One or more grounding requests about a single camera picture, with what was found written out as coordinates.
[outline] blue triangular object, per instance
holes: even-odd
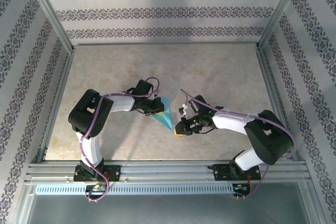
[[[170,113],[170,104],[168,97],[161,97],[161,102],[164,104],[165,111],[159,114],[152,115],[156,120],[162,123],[171,131],[173,130],[172,117]]]

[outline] metal bracket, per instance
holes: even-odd
[[[247,181],[247,174],[251,176],[251,180],[261,179],[259,166],[252,167],[244,174],[239,175],[238,178],[235,178],[231,175],[229,164],[214,164],[213,166],[208,166],[208,168],[214,171],[213,173],[215,181]]]
[[[120,165],[104,165],[103,173],[108,177],[110,182],[118,182],[120,178]],[[83,166],[77,165],[75,168],[73,182],[100,182],[105,181],[101,176],[96,179],[91,173],[87,172]]]

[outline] marble floor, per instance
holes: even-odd
[[[253,44],[78,46],[46,159],[80,159],[68,115],[87,89],[121,92],[150,76],[161,81],[159,95],[170,100],[173,124],[185,102],[180,88],[232,111],[271,109]],[[251,147],[247,136],[228,130],[175,136],[137,111],[111,113],[100,145],[105,159],[231,159]]]

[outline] floral striped wallpaper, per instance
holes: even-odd
[[[257,42],[279,0],[50,0],[74,45]]]
[[[327,223],[336,223],[336,0],[291,0],[264,48]]]
[[[37,0],[0,0],[0,223],[12,223],[67,51]]]

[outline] aluminum frame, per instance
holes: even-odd
[[[166,195],[166,194],[225,194],[232,193],[232,183],[246,181],[215,181],[213,171],[207,168],[214,164],[228,164],[229,161],[105,161],[106,165],[120,165],[120,181],[111,183],[112,188],[123,188],[110,194],[115,195]],[[35,195],[78,195],[92,182],[75,183],[73,174],[78,161],[45,161],[42,164],[30,164],[19,204],[16,208],[14,223],[27,223],[30,208]],[[260,167],[261,175],[265,166]],[[304,161],[280,160],[270,166],[263,183],[311,183],[310,174]],[[164,192],[167,188],[182,188]],[[308,200],[304,201],[307,209],[314,209],[312,196],[307,190]],[[317,211],[310,215],[311,223],[318,222]]]

